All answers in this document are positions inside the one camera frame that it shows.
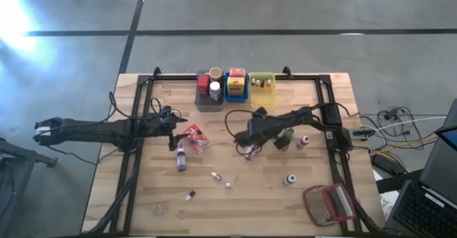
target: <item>purple bottle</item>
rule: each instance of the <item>purple bottle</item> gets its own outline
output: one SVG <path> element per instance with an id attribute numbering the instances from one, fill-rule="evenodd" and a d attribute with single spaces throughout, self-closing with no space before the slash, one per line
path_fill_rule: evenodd
<path id="1" fill-rule="evenodd" d="M 186 152 L 184 152 L 182 145 L 179 145 L 177 159 L 178 159 L 178 171 L 186 170 Z"/>

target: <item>concrete floor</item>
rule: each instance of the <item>concrete floor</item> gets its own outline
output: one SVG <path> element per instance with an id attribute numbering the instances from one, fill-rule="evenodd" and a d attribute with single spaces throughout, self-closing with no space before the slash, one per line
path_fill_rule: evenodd
<path id="1" fill-rule="evenodd" d="M 33 125 L 53 116 L 96 120 L 109 110 L 126 36 L 22 37 L 17 31 L 129 30 L 136 0 L 5 0 L 0 13 L 0 137 L 59 157 L 37 164 L 12 237 L 77 234 L 94 168 L 35 144 Z M 139 29 L 457 28 L 457 0 L 145 0 Z M 249 71 L 349 72 L 360 112 L 408 106 L 446 114 L 457 97 L 456 35 L 136 37 L 128 73 Z M 418 123 L 428 134 L 441 120 Z M 380 141 L 370 141 L 377 147 Z M 59 145 L 95 161 L 100 144 Z M 410 169 L 422 152 L 397 150 Z"/>

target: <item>wooden table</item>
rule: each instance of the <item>wooden table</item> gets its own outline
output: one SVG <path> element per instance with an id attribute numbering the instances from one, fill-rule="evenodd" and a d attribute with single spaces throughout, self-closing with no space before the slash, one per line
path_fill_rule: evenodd
<path id="1" fill-rule="evenodd" d="M 358 110 L 349 75 L 330 75 L 336 101 L 345 105 L 352 114 L 356 113 Z M 117 104 L 127 113 L 131 112 L 137 77 L 137 74 L 121 74 L 117 82 Z M 211 141 L 211 147 L 197 155 L 184 140 L 187 170 L 177 172 L 176 152 L 168 150 L 168 138 L 145 139 L 131 235 L 340 234 L 339 225 L 315 227 L 301 198 L 307 187 L 332 183 L 323 133 L 310 126 L 296 127 L 294 140 L 287 152 L 278 151 L 272 142 L 268 142 L 263 151 L 248 162 L 236 153 L 233 138 L 224 126 L 224 117 L 232 109 L 251 109 L 250 104 L 226 103 L 221 112 L 199 112 L 194 105 L 195 85 L 195 81 L 155 81 L 153 96 L 162 105 L 179 109 L 182 116 L 189 120 L 178 124 L 175 134 L 191 124 L 197 124 Z M 279 106 L 270 109 L 269 114 L 283 114 L 300 106 L 318 103 L 313 81 L 277 81 L 276 85 Z M 346 128 L 360 127 L 358 117 L 348 117 L 344 110 L 340 111 Z M 249 117 L 250 114 L 245 113 L 232 114 L 228 121 L 230 130 L 235 133 L 246 129 Z M 117 119 L 123 117 L 115 114 L 111 120 Z M 311 143 L 306 150 L 299 151 L 294 144 L 304 134 L 310 137 Z M 104 144 L 100 157 L 113 149 L 113 145 Z M 357 199 L 374 221 L 383 227 L 384 216 L 368 153 L 365 149 L 354 149 L 350 153 L 349 163 Z M 121 153 L 112 154 L 97 166 L 83 230 L 92 228 L 113 202 L 121 159 Z M 213 179 L 211 172 L 220 174 L 223 182 Z M 282 180 L 288 174 L 295 174 L 297 181 L 286 187 Z M 232 188 L 225 188 L 225 182 L 232 183 Z M 185 202 L 191 190 L 196 195 Z M 121 208 L 119 229 L 124 223 L 125 204 L 126 199 Z M 156 204 L 166 209 L 163 215 L 154 214 Z"/>

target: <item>laptop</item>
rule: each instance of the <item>laptop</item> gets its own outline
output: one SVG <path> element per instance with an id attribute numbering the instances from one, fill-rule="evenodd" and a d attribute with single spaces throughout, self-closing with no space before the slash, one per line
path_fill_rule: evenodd
<path id="1" fill-rule="evenodd" d="M 417 237 L 457 237 L 457 99 L 446 117 L 419 183 L 407 181 L 386 231 Z"/>

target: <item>gray container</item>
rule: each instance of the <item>gray container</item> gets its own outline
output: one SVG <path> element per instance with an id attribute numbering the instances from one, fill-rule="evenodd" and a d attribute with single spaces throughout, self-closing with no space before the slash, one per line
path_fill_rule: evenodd
<path id="1" fill-rule="evenodd" d="M 199 80 L 199 76 L 201 74 L 208 74 L 209 70 L 200 70 L 196 72 L 196 77 L 197 81 Z M 224 94 L 224 89 L 225 89 L 225 82 L 224 78 L 221 80 L 221 92 Z M 221 96 L 221 98 L 218 101 L 213 100 L 209 94 L 208 95 L 202 95 L 199 92 L 199 88 L 197 87 L 195 83 L 195 105 L 197 106 L 197 109 L 200 112 L 219 112 L 224 110 L 224 96 Z"/>

